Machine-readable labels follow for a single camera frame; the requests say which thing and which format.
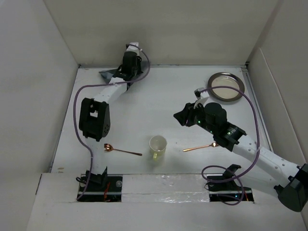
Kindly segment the grey cloth placemat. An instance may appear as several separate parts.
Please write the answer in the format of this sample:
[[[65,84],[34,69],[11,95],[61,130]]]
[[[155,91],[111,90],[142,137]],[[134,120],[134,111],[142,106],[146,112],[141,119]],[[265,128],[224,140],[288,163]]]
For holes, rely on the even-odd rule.
[[[141,75],[148,70],[149,64],[146,61],[141,61],[141,70],[142,73],[138,76],[136,76],[135,79],[122,79],[120,78],[119,81],[132,81],[132,80],[137,80],[141,77]],[[117,69],[110,69],[110,70],[106,70],[106,71],[100,71],[99,74],[101,75],[101,77],[107,82],[107,83],[111,83],[111,80],[113,80],[114,78],[116,78],[116,71]]]

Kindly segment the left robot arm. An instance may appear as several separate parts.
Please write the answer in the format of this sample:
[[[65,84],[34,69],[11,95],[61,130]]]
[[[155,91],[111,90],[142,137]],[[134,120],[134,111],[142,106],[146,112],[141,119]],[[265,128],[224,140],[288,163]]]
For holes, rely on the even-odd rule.
[[[74,97],[73,102],[73,123],[76,137],[80,144],[90,153],[90,168],[86,173],[86,181],[90,180],[90,173],[93,169],[93,150],[82,141],[79,132],[85,138],[91,138],[99,142],[109,133],[111,126],[110,103],[118,99],[130,86],[142,80],[143,70],[142,58],[138,50],[126,50],[122,63],[116,69],[101,71],[100,76],[104,84],[82,86]],[[93,98],[84,98],[81,102],[79,121],[77,122],[77,99],[80,92],[85,88],[103,87],[101,93]]]

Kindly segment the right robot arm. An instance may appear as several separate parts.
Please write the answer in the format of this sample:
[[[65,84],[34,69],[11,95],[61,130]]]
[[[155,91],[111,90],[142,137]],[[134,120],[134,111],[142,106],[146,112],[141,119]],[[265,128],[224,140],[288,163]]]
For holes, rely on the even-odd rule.
[[[308,166],[299,166],[276,155],[227,121],[227,112],[218,103],[187,103],[174,118],[182,125],[198,125],[213,135],[214,141],[270,175],[270,190],[288,209],[300,212],[308,201]]]

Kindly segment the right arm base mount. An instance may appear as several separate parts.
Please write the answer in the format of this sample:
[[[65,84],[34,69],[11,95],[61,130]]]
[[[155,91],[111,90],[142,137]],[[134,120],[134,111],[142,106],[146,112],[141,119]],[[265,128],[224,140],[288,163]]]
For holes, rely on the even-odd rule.
[[[240,165],[232,164],[223,173],[206,174],[206,177],[211,181],[229,179],[233,177],[232,173],[235,173],[240,168]],[[234,205],[240,201],[241,197],[243,197],[242,202],[254,202],[252,189],[244,187],[244,191],[242,191],[240,183],[235,180],[223,183],[207,181],[204,188],[209,191],[210,202],[222,202],[224,204]]]

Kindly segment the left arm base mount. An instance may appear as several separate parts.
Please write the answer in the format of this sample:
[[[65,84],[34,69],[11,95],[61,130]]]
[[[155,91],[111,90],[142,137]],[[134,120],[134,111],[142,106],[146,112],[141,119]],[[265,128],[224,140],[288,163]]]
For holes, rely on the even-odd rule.
[[[90,181],[84,191],[89,171],[76,177],[79,183],[77,201],[79,202],[121,202],[123,176],[108,174],[106,167],[102,174],[90,174]]]

